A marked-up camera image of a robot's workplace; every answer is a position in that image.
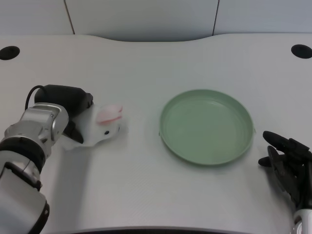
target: plush bunny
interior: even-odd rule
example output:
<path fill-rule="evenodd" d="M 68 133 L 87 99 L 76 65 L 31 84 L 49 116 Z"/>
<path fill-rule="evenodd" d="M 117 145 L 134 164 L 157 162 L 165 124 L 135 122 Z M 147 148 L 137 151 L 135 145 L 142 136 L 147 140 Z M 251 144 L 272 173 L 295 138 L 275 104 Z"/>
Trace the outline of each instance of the plush bunny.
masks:
<path fill-rule="evenodd" d="M 76 128 L 83 137 L 83 144 L 80 144 L 66 136 L 61 136 L 60 142 L 65 150 L 75 147 L 91 147 L 99 141 L 115 136 L 119 131 L 122 106 L 108 105 L 96 106 L 82 112 L 73 118 Z"/>

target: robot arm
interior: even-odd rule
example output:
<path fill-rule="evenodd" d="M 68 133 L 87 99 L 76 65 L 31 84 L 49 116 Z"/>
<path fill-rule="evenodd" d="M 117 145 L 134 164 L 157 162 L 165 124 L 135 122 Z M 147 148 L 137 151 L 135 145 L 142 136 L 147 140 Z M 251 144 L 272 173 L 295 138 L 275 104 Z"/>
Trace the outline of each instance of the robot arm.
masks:
<path fill-rule="evenodd" d="M 0 142 L 1 234 L 41 232 L 49 216 L 40 193 L 41 170 L 62 134 L 74 140 L 80 135 L 69 122 L 93 104 L 92 95 L 73 87 L 47 85 L 44 94 L 37 94 L 36 104 L 7 128 Z"/>

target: plastic plate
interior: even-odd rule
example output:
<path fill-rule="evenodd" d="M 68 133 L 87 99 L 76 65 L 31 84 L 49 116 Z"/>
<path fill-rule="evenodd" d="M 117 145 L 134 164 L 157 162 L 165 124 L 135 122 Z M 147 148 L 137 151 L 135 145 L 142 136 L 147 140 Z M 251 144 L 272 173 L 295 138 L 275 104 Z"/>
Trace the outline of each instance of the plastic plate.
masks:
<path fill-rule="evenodd" d="M 254 126 L 245 107 L 213 90 L 192 90 L 164 107 L 159 133 L 181 158 L 202 165 L 218 165 L 241 156 L 251 145 Z"/>

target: table surface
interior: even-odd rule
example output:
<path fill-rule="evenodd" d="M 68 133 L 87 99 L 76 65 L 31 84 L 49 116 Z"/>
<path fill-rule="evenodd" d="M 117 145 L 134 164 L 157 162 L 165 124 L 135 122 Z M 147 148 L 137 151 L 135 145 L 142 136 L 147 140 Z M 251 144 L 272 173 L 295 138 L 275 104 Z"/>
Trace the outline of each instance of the table surface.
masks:
<path fill-rule="evenodd" d="M 0 37 L 20 55 L 0 60 L 0 131 L 17 122 L 38 84 L 80 87 L 94 103 L 120 103 L 127 127 L 94 148 L 65 152 L 58 142 L 42 170 L 51 214 L 42 233 L 137 226 L 289 233 L 293 207 L 258 166 L 269 130 L 312 146 L 309 34 L 221 35 L 187 42 L 120 42 L 93 36 Z M 251 113 L 255 136 L 239 160 L 187 163 L 158 135 L 163 106 L 191 89 L 213 89 Z"/>

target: black hole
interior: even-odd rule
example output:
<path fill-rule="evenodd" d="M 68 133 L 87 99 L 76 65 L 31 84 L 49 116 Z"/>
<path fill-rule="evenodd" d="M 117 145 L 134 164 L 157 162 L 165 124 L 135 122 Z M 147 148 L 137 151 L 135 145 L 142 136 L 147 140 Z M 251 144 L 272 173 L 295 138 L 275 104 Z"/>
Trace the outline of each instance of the black hole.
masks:
<path fill-rule="evenodd" d="M 294 45 L 292 47 L 292 53 L 301 59 L 312 58 L 312 49 L 306 45 Z"/>
<path fill-rule="evenodd" d="M 19 55 L 20 49 L 16 46 L 8 46 L 0 50 L 0 59 L 1 60 L 10 60 L 14 59 Z"/>

